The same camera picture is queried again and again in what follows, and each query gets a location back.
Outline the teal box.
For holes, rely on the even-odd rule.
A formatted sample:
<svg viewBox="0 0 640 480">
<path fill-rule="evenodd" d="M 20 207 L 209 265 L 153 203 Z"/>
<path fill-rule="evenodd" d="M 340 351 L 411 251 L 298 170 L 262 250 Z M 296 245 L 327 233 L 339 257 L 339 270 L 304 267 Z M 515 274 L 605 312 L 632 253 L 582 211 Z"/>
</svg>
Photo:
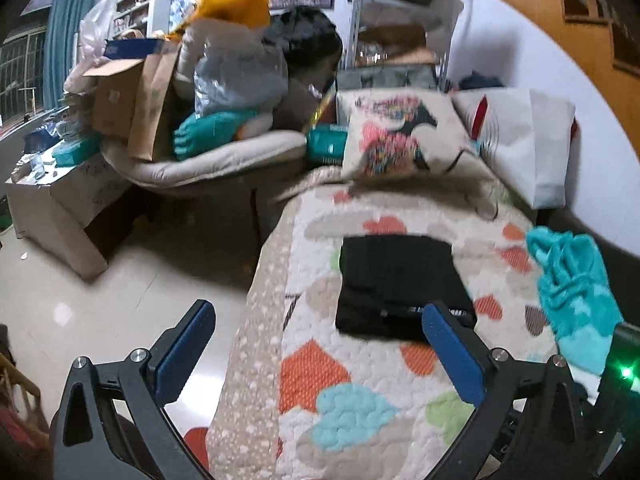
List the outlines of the teal box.
<svg viewBox="0 0 640 480">
<path fill-rule="evenodd" d="M 318 164 L 340 166 L 344 160 L 348 128 L 321 124 L 307 133 L 307 159 Z"/>
</svg>

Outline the black pants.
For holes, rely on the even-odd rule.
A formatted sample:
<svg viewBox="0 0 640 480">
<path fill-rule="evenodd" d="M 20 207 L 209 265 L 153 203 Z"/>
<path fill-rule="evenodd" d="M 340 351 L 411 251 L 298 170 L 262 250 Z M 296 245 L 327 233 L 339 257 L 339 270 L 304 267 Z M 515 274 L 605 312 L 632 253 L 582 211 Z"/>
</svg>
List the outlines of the black pants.
<svg viewBox="0 0 640 480">
<path fill-rule="evenodd" d="M 426 235 L 346 237 L 335 327 L 364 338 L 427 342 L 422 312 L 440 302 L 467 328 L 477 315 L 454 266 L 451 245 Z"/>
</svg>

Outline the orange slipper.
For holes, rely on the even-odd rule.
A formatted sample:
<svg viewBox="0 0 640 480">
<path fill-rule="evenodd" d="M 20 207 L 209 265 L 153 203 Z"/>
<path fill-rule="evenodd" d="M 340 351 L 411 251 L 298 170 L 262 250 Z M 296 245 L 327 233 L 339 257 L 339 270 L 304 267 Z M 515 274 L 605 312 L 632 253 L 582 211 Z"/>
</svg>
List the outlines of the orange slipper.
<svg viewBox="0 0 640 480">
<path fill-rule="evenodd" d="M 206 450 L 206 427 L 194 427 L 186 432 L 183 436 L 186 446 L 195 456 L 198 462 L 205 468 L 208 468 L 208 456 Z"/>
</svg>

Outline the brown cardboard box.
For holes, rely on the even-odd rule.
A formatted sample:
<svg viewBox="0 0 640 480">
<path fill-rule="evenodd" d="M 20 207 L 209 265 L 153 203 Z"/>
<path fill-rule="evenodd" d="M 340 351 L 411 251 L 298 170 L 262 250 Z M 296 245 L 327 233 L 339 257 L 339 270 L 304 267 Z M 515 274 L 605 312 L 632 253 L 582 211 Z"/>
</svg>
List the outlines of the brown cardboard box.
<svg viewBox="0 0 640 480">
<path fill-rule="evenodd" d="M 125 143 L 129 156 L 158 162 L 171 156 L 170 127 L 177 120 L 172 76 L 179 45 L 162 40 L 145 58 L 113 60 L 86 70 L 96 84 L 91 127 Z"/>
</svg>

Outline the wooden staircase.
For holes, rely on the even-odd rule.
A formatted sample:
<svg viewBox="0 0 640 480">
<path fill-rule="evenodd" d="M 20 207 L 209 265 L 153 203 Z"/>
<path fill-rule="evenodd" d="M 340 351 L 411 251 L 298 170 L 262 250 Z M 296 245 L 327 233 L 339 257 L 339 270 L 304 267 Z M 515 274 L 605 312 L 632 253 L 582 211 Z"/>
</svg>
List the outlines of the wooden staircase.
<svg viewBox="0 0 640 480">
<path fill-rule="evenodd" d="M 639 148 L 639 43 L 605 0 L 502 0 L 548 34 L 582 69 Z"/>
</svg>

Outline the heart pattern quilt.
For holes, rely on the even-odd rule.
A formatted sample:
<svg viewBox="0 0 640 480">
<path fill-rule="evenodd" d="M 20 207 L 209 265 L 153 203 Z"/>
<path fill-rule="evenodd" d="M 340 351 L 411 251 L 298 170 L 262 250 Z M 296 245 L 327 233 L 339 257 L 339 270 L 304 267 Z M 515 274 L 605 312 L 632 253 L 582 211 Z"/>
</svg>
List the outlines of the heart pattern quilt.
<svg viewBox="0 0 640 480">
<path fill-rule="evenodd" d="M 590 479 L 529 221 L 495 177 L 285 188 L 206 436 L 218 479 Z"/>
</svg>

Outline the clear plastic bag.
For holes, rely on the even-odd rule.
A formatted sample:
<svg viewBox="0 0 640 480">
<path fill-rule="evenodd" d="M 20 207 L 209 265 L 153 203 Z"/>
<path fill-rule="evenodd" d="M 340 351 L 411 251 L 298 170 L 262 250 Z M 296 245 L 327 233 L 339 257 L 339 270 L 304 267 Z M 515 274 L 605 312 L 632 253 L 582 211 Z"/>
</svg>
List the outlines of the clear plastic bag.
<svg viewBox="0 0 640 480">
<path fill-rule="evenodd" d="M 176 95 L 206 116 L 223 110 L 273 110 L 288 93 L 282 49 L 263 27 L 202 18 L 186 28 L 172 77 Z"/>
</svg>

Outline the teal curtain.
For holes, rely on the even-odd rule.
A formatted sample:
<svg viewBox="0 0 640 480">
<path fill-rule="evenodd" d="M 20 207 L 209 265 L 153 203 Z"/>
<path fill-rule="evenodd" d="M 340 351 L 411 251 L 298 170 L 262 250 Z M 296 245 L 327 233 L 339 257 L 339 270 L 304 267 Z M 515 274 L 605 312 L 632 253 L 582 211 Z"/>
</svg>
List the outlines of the teal curtain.
<svg viewBox="0 0 640 480">
<path fill-rule="evenodd" d="M 63 84 L 72 69 L 74 36 L 81 19 L 96 0 L 53 0 L 44 38 L 43 107 L 53 110 L 63 95 Z"/>
</svg>

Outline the teal plush toy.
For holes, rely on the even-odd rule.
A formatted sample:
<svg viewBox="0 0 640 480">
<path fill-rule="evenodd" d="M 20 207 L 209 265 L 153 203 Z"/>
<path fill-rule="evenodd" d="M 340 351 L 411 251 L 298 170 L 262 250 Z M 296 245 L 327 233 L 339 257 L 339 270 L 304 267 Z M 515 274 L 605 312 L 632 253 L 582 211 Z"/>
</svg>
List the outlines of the teal plush toy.
<svg viewBox="0 0 640 480">
<path fill-rule="evenodd" d="M 235 141 L 260 136 L 272 126 L 271 113 L 226 110 L 204 117 L 192 114 L 174 132 L 175 158 L 186 160 Z"/>
</svg>

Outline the metal shelf rack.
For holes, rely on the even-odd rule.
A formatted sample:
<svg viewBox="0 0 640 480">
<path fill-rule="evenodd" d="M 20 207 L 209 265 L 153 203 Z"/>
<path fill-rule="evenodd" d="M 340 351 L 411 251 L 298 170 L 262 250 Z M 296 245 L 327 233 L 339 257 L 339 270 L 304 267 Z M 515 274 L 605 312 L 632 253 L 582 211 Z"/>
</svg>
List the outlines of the metal shelf rack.
<svg viewBox="0 0 640 480">
<path fill-rule="evenodd" d="M 461 0 L 352 0 L 342 65 L 354 68 L 359 36 L 368 29 L 420 27 L 433 59 L 439 89 L 447 88 L 452 35 L 462 13 Z"/>
</svg>

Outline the black bag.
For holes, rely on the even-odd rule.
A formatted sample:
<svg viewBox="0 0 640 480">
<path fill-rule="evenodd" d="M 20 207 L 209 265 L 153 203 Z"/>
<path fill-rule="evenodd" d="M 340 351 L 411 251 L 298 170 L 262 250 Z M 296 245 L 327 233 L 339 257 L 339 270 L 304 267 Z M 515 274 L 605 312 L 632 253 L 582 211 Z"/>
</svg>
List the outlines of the black bag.
<svg viewBox="0 0 640 480">
<path fill-rule="evenodd" d="M 334 23 L 315 6 L 293 6 L 276 15 L 262 33 L 262 43 L 282 51 L 288 78 L 322 92 L 333 84 L 343 41 Z"/>
</svg>

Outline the beige cushioned chair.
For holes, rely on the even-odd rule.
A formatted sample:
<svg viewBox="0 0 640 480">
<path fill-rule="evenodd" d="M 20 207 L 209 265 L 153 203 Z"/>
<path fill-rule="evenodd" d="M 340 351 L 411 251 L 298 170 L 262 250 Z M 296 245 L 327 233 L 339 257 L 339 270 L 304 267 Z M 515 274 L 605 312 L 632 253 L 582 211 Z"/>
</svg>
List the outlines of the beige cushioned chair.
<svg viewBox="0 0 640 480">
<path fill-rule="evenodd" d="M 137 160 L 115 139 L 103 140 L 101 153 L 121 177 L 139 188 L 171 196 L 197 196 L 234 186 L 252 190 L 296 177 L 306 165 L 306 136 L 273 130 L 183 162 Z"/>
</svg>

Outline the floral bird cushion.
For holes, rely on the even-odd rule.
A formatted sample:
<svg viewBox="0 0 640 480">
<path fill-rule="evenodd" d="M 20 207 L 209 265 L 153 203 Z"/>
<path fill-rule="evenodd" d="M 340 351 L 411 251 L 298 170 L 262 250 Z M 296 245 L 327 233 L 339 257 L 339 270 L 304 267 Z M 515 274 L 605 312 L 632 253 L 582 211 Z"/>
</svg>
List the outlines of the floral bird cushion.
<svg viewBox="0 0 640 480">
<path fill-rule="evenodd" d="M 343 91 L 342 178 L 488 179 L 491 173 L 446 94 L 418 88 Z"/>
</svg>

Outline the teal fuzzy cloth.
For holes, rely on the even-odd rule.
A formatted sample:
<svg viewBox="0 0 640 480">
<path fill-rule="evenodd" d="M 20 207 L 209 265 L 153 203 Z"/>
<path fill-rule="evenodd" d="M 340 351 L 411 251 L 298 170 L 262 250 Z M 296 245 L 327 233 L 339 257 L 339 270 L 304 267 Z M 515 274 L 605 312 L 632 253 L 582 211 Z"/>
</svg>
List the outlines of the teal fuzzy cloth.
<svg viewBox="0 0 640 480">
<path fill-rule="evenodd" d="M 526 247 L 542 271 L 539 302 L 560 353 L 581 370 L 602 374 L 624 318 L 597 243 L 588 234 L 536 226 L 526 233 Z"/>
</svg>

